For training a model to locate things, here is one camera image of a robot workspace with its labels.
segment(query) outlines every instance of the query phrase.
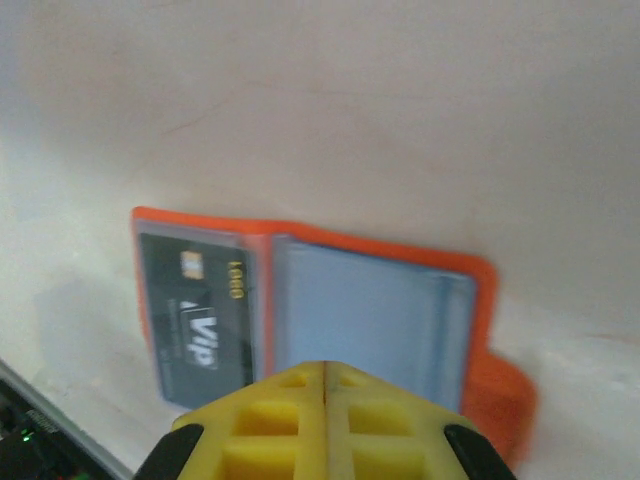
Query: card slot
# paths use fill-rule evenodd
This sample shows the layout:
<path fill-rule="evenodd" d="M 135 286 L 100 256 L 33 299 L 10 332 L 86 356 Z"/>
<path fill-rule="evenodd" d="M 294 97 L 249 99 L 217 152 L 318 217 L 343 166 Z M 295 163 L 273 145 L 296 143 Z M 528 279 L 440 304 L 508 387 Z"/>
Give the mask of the card slot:
<path fill-rule="evenodd" d="M 170 236 L 174 238 L 190 240 L 192 242 L 211 243 L 223 247 L 238 247 L 242 240 L 242 235 L 238 233 L 195 227 L 176 227 L 171 224 L 147 222 L 144 220 L 136 220 L 135 229 L 138 233 L 160 236 L 167 235 L 169 232 Z"/>
<path fill-rule="evenodd" d="M 474 298 L 453 286 L 468 277 L 290 236 L 273 245 L 276 370 L 339 360 L 458 408 Z"/>

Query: white surface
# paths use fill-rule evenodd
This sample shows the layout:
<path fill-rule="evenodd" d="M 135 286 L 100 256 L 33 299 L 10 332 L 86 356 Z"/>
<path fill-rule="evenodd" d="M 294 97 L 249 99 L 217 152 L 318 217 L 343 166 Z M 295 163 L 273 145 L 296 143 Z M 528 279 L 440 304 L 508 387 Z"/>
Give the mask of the white surface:
<path fill-rule="evenodd" d="M 617 0 L 2 2 L 0 356 L 135 468 L 175 412 L 131 207 L 460 249 L 500 269 L 494 345 L 543 395 L 521 478 L 638 478 L 638 25 Z"/>

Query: black credit card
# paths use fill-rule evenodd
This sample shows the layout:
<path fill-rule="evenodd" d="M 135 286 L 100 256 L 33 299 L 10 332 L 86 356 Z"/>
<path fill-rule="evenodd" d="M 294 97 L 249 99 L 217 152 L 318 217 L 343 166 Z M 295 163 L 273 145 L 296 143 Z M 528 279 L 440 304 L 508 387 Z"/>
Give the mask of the black credit card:
<path fill-rule="evenodd" d="M 247 251 L 138 238 L 163 396 L 193 409 L 253 382 Z"/>

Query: yellow plastic object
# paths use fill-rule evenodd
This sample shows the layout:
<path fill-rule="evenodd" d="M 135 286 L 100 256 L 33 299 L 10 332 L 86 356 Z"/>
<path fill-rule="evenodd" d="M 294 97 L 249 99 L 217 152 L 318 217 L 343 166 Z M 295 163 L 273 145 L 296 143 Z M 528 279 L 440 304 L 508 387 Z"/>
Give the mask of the yellow plastic object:
<path fill-rule="evenodd" d="M 178 480 L 467 480 L 443 435 L 464 417 L 337 362 L 303 363 L 188 413 Z"/>

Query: vip logo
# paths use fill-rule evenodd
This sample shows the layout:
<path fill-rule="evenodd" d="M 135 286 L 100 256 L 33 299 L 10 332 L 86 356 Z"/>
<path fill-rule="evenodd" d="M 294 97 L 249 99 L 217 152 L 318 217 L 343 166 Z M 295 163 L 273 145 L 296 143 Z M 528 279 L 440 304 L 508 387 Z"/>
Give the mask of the vip logo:
<path fill-rule="evenodd" d="M 212 308 L 193 308 L 180 313 L 187 362 L 199 367 L 218 368 L 217 319 Z"/>

